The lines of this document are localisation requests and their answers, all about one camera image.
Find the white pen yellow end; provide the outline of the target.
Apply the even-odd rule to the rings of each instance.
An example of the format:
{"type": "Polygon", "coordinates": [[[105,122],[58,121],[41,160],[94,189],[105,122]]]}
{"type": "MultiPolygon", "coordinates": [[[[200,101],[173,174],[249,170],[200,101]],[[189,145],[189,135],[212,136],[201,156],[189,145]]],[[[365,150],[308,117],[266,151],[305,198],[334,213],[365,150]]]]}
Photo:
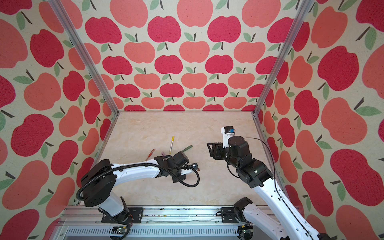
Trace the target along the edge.
{"type": "Polygon", "coordinates": [[[172,136],[172,140],[171,140],[171,144],[170,144],[170,149],[169,149],[169,154],[172,153],[172,149],[173,149],[174,141],[175,141],[175,136],[172,136]]]}

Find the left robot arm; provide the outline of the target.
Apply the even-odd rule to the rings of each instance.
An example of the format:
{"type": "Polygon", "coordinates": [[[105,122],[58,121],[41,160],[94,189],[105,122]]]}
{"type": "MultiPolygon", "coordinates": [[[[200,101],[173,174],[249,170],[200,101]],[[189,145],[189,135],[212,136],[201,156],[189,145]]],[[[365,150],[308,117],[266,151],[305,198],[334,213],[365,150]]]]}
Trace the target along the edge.
{"type": "Polygon", "coordinates": [[[133,164],[112,164],[104,159],[82,177],[76,198],[88,208],[97,207],[108,218],[125,219],[131,214],[125,200],[113,193],[114,187],[141,179],[171,177],[173,183],[194,188],[200,182],[198,168],[197,163],[190,163],[184,152],[133,164]]]}

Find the left aluminium frame post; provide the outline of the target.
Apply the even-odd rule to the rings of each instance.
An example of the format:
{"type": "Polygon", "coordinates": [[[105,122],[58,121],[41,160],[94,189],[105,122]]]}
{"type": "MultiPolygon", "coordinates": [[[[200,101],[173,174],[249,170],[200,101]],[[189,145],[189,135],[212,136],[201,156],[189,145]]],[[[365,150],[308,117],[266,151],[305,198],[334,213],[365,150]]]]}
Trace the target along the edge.
{"type": "Polygon", "coordinates": [[[98,89],[100,90],[101,94],[103,95],[103,98],[105,99],[106,103],[110,107],[112,114],[116,117],[119,116],[120,111],[117,108],[117,105],[115,101],[113,100],[113,97],[111,96],[103,78],[101,77],[100,73],[98,72],[91,55],[89,54],[87,48],[85,47],[84,43],[82,42],[81,38],[79,37],[77,30],[75,26],[73,25],[71,18],[67,14],[64,5],[61,3],[61,1],[48,1],[50,6],[52,7],[55,15],[57,16],[58,20],[60,21],[61,25],[63,26],[64,30],[66,31],[67,35],[69,36],[69,39],[72,41],[74,47],[76,48],[80,58],[82,59],[83,63],[85,64],[89,74],[95,81],[95,84],[97,85],[98,89]]]}

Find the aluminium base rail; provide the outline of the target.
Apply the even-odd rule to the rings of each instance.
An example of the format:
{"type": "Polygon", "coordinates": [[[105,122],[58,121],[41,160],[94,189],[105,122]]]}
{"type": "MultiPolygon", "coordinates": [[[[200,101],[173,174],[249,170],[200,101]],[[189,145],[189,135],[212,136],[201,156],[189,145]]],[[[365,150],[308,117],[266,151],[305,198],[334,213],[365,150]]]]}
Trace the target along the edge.
{"type": "MultiPolygon", "coordinates": [[[[253,224],[223,224],[216,213],[231,206],[129,206],[144,208],[140,224],[102,223],[96,208],[68,207],[53,223],[48,240],[268,240],[253,224]]],[[[267,206],[258,207],[276,220],[267,206]]]]}

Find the green pen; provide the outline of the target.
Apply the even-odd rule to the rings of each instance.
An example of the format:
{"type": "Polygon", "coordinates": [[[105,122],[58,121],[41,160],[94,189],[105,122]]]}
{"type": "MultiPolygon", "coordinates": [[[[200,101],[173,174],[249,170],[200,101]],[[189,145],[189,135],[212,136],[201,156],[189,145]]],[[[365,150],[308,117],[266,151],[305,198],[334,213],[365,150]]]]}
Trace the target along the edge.
{"type": "Polygon", "coordinates": [[[183,151],[182,151],[182,152],[185,152],[185,151],[187,151],[187,150],[191,149],[192,147],[193,147],[193,145],[190,145],[190,146],[186,147],[185,149],[183,149],[183,151]]]}

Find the right aluminium frame post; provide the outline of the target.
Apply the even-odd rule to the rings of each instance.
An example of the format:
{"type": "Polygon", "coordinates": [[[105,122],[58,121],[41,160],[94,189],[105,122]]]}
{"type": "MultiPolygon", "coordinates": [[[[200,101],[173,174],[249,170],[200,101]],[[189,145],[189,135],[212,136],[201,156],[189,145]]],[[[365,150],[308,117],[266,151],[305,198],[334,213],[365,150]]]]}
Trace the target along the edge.
{"type": "Polygon", "coordinates": [[[286,40],[284,41],[284,44],[282,45],[282,49],[279,51],[279,55],[277,57],[277,60],[275,61],[275,64],[272,68],[271,73],[267,77],[267,81],[265,83],[265,86],[263,88],[262,94],[258,99],[257,105],[255,107],[255,110],[252,112],[252,117],[256,118],[259,114],[259,111],[262,108],[263,103],[266,100],[266,97],[271,89],[271,86],[274,82],[274,80],[277,77],[277,74],[281,70],[281,67],[285,61],[286,56],[289,54],[289,51],[293,49],[293,42],[296,39],[300,28],[308,15],[308,11],[310,10],[312,4],[315,1],[301,1],[301,5],[299,6],[298,12],[293,20],[293,23],[291,25],[291,28],[287,34],[286,40]]]}

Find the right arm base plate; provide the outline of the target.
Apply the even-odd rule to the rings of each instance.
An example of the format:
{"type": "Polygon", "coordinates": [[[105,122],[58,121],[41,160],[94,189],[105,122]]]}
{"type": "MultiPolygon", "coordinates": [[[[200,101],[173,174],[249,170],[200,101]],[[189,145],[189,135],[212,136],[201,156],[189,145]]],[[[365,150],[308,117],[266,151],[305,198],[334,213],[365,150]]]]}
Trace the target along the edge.
{"type": "Polygon", "coordinates": [[[242,210],[235,207],[222,207],[217,213],[223,224],[250,224],[242,210]]]}

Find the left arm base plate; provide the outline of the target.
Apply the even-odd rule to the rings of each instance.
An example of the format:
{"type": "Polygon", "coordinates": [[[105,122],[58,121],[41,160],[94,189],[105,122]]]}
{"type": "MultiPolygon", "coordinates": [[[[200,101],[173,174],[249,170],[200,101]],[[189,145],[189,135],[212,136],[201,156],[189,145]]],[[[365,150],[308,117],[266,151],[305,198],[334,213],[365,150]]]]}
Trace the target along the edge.
{"type": "Polygon", "coordinates": [[[144,208],[131,208],[123,210],[121,213],[117,214],[114,217],[109,218],[107,214],[103,212],[103,209],[98,209],[100,213],[103,214],[102,223],[104,224],[119,224],[124,223],[124,225],[130,224],[140,224],[143,217],[144,208]]]}

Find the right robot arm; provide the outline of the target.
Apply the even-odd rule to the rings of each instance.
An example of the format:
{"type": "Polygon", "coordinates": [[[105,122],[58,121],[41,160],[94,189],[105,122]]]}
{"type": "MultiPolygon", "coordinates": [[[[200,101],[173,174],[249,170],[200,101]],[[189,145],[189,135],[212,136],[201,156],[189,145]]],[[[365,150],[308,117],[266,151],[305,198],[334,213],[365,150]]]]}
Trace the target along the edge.
{"type": "Polygon", "coordinates": [[[269,206],[276,220],[262,212],[243,197],[234,204],[234,213],[241,223],[250,223],[273,240],[328,240],[299,213],[278,186],[270,169],[250,153],[248,142],[241,136],[230,137],[223,143],[208,143],[210,156],[235,167],[239,178],[255,191],[269,206]]]}

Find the aluminium frame post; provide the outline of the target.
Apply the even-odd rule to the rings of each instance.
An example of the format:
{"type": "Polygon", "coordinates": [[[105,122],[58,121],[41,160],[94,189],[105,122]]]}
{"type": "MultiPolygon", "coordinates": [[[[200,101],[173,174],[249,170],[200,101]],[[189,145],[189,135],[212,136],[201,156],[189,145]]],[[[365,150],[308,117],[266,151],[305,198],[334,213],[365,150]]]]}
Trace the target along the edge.
{"type": "Polygon", "coordinates": [[[117,105],[115,101],[113,100],[113,97],[111,96],[103,78],[101,77],[100,73],[98,72],[91,55],[89,54],[87,48],[85,47],[84,43],[82,42],[81,38],[79,37],[77,30],[75,26],[73,25],[71,18],[67,14],[64,5],[61,3],[61,1],[48,1],[50,6],[52,7],[55,15],[57,16],[58,20],[60,21],[61,25],[63,26],[64,30],[66,31],[67,35],[69,36],[69,39],[72,41],[74,47],[76,48],[80,58],[82,59],[83,63],[85,64],[89,74],[95,81],[95,84],[97,85],[98,89],[100,90],[101,94],[103,95],[103,98],[105,99],[106,103],[110,107],[112,114],[116,117],[119,116],[120,111],[117,108],[117,105]]]}
{"type": "Polygon", "coordinates": [[[298,12],[293,20],[293,23],[291,25],[291,28],[287,34],[286,40],[284,41],[284,44],[282,45],[282,49],[279,51],[279,55],[277,57],[277,60],[275,61],[275,64],[272,68],[271,73],[267,77],[267,81],[265,83],[265,86],[263,88],[262,94],[258,99],[257,105],[255,107],[255,110],[252,112],[252,117],[256,118],[259,114],[259,111],[262,108],[263,103],[266,100],[266,97],[271,89],[271,86],[274,82],[274,80],[277,77],[277,74],[281,70],[281,67],[285,61],[286,56],[289,54],[289,51],[293,49],[293,42],[296,39],[300,28],[308,15],[308,11],[310,10],[312,4],[315,1],[301,1],[301,5],[299,6],[298,12]]]}

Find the red pen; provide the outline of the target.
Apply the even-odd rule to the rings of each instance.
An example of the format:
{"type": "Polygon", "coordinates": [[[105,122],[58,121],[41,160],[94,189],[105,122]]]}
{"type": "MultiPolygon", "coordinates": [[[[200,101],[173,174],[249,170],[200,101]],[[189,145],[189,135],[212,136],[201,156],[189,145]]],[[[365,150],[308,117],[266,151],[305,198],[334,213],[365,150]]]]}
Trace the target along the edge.
{"type": "Polygon", "coordinates": [[[150,154],[148,155],[146,161],[152,159],[151,157],[152,157],[152,155],[154,154],[155,150],[156,150],[156,149],[152,149],[152,150],[151,150],[151,152],[150,152],[150,154]]]}

